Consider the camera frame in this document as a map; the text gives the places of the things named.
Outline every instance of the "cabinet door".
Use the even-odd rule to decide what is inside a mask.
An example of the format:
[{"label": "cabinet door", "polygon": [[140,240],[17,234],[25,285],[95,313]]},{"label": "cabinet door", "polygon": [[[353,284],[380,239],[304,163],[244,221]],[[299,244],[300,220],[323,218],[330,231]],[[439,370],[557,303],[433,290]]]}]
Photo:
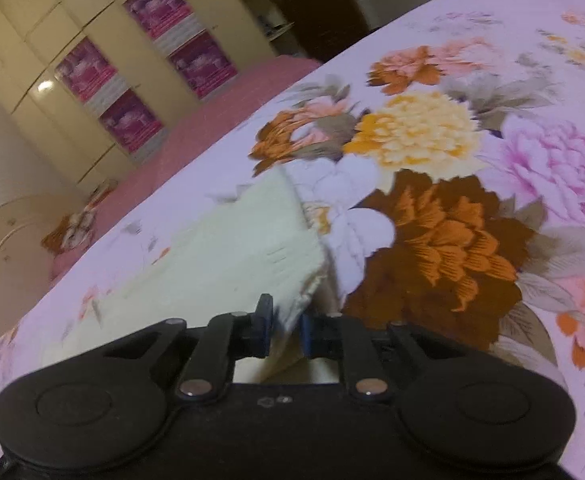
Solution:
[{"label": "cabinet door", "polygon": [[328,61],[368,34],[355,0],[272,0],[295,22],[295,37],[304,50]]}]

